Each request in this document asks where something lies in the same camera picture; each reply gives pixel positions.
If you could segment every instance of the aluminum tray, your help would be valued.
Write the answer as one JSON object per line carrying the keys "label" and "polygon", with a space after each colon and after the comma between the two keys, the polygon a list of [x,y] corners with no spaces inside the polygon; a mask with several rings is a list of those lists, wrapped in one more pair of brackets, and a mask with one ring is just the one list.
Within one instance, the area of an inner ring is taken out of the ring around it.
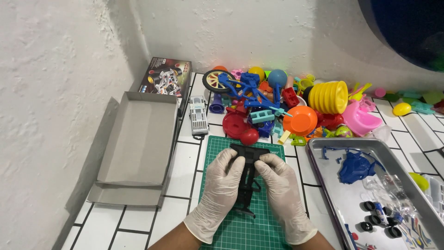
{"label": "aluminum tray", "polygon": [[[439,215],[385,143],[377,139],[364,138],[314,138],[308,143],[309,156],[335,216],[344,245],[348,249],[352,250],[354,247],[344,224],[349,225],[351,232],[359,231],[356,225],[365,221],[366,215],[370,215],[369,212],[365,212],[359,207],[359,204],[367,199],[368,192],[364,189],[362,181],[357,181],[351,185],[339,182],[338,172],[342,167],[343,160],[338,164],[336,159],[339,157],[345,159],[345,151],[328,150],[327,157],[329,160],[325,160],[322,158],[324,146],[350,147],[371,153],[386,168],[388,174],[397,175],[402,182],[405,193],[420,215],[424,231],[428,233],[437,249],[444,249],[444,223],[439,219]],[[375,167],[375,171],[377,176],[386,174],[379,166]],[[359,243],[362,243],[363,240],[374,242],[380,249],[408,249],[403,238],[388,238],[383,228],[378,226],[376,226],[375,233],[359,233],[359,237]]]}

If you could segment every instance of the textured white wall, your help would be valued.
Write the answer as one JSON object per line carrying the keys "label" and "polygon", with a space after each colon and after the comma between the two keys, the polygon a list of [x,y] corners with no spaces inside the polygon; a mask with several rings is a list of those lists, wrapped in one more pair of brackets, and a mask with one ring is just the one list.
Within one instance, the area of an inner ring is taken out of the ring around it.
{"label": "textured white wall", "polygon": [[444,74],[414,66],[371,32],[357,0],[138,0],[153,56],[197,72],[262,66],[387,89],[433,88]]}
{"label": "textured white wall", "polygon": [[107,103],[148,56],[118,38],[113,17],[134,21],[123,2],[0,1],[2,250],[52,248]]}

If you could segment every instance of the cardboard box lid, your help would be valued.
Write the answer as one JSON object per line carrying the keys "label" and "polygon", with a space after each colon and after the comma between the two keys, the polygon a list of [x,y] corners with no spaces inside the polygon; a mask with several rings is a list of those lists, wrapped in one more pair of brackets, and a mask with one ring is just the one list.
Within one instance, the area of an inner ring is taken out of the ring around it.
{"label": "cardboard box lid", "polygon": [[156,207],[161,201],[162,187],[122,186],[94,183],[88,201],[109,205]]}
{"label": "cardboard box lid", "polygon": [[98,183],[162,186],[172,155],[177,106],[176,96],[125,92]]}

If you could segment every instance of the toy car packaging image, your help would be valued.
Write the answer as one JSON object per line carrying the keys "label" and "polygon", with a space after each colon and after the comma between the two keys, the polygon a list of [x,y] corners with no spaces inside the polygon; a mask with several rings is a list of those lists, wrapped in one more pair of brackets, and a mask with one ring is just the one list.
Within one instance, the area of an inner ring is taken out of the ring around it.
{"label": "toy car packaging image", "polygon": [[181,116],[188,97],[191,72],[190,61],[153,57],[139,92],[177,96],[180,103],[178,115]]}

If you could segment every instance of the hand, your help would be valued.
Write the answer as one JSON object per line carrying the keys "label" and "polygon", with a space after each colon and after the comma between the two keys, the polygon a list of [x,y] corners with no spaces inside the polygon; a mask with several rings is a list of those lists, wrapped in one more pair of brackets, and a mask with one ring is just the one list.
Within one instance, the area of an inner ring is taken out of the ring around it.
{"label": "hand", "polygon": [[275,154],[260,156],[254,166],[265,181],[271,211],[291,245],[310,240],[317,228],[304,212],[294,170]]}
{"label": "hand", "polygon": [[235,150],[224,149],[208,165],[202,199],[183,220],[188,230],[202,242],[213,242],[214,233],[238,197],[245,158],[238,157],[228,170],[229,161],[236,155]]}

